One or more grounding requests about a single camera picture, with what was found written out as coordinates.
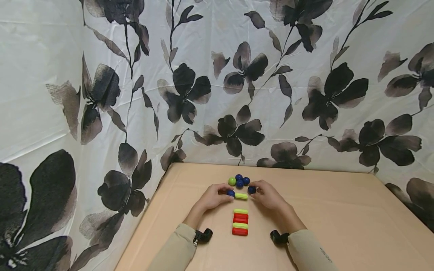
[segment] red block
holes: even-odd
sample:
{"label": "red block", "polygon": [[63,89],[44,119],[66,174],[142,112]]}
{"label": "red block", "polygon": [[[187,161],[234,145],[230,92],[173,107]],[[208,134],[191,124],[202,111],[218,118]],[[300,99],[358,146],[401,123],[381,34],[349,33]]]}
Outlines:
{"label": "red block", "polygon": [[238,217],[234,217],[234,218],[233,218],[233,222],[234,222],[234,223],[244,223],[244,224],[249,224],[249,220],[248,220],[248,219],[238,218]]}
{"label": "red block", "polygon": [[249,231],[246,229],[232,228],[232,234],[233,235],[247,236],[249,234]]}
{"label": "red block", "polygon": [[249,219],[249,215],[248,214],[233,214],[234,218],[242,218],[242,219]]}

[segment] blue ball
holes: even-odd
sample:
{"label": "blue ball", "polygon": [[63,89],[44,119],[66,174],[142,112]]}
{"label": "blue ball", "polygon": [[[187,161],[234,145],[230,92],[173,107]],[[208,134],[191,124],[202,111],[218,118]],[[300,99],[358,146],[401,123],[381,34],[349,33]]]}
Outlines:
{"label": "blue ball", "polygon": [[237,183],[235,184],[235,186],[236,186],[238,189],[241,189],[241,188],[244,186],[244,183],[243,183],[242,180],[238,180]]}
{"label": "blue ball", "polygon": [[254,193],[256,193],[256,187],[254,187],[254,186],[249,186],[249,188],[247,188],[247,192],[248,192],[249,194],[254,194]]}
{"label": "blue ball", "polygon": [[231,196],[231,197],[235,197],[235,192],[233,190],[228,190],[226,192],[226,195]]}
{"label": "blue ball", "polygon": [[244,177],[243,178],[243,183],[244,183],[244,186],[248,186],[249,183],[250,183],[250,178],[249,177]]}

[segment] right hand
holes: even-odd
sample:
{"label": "right hand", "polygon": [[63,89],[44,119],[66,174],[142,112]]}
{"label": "right hand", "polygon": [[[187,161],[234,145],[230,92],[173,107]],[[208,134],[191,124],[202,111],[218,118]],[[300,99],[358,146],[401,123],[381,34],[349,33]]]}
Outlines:
{"label": "right hand", "polygon": [[255,186],[259,188],[255,194],[250,196],[262,203],[265,207],[272,210],[278,210],[282,207],[289,206],[289,204],[283,199],[283,197],[277,192],[277,190],[264,180],[251,182],[249,186]]}

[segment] curtain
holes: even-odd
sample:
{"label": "curtain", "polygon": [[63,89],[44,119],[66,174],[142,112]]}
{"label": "curtain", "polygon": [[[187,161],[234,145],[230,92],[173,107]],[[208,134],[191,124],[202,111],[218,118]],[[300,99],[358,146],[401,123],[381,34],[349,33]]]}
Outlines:
{"label": "curtain", "polygon": [[434,231],[432,10],[4,0],[0,270],[113,270],[173,162],[372,173]]}

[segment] sleeve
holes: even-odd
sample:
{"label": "sleeve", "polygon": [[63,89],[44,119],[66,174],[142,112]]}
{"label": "sleeve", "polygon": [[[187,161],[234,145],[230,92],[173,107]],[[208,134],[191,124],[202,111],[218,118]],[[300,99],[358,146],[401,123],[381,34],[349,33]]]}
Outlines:
{"label": "sleeve", "polygon": [[288,241],[289,253],[299,271],[338,271],[310,230],[294,232]]}
{"label": "sleeve", "polygon": [[152,260],[148,271],[184,271],[196,251],[195,236],[194,229],[179,224]]}

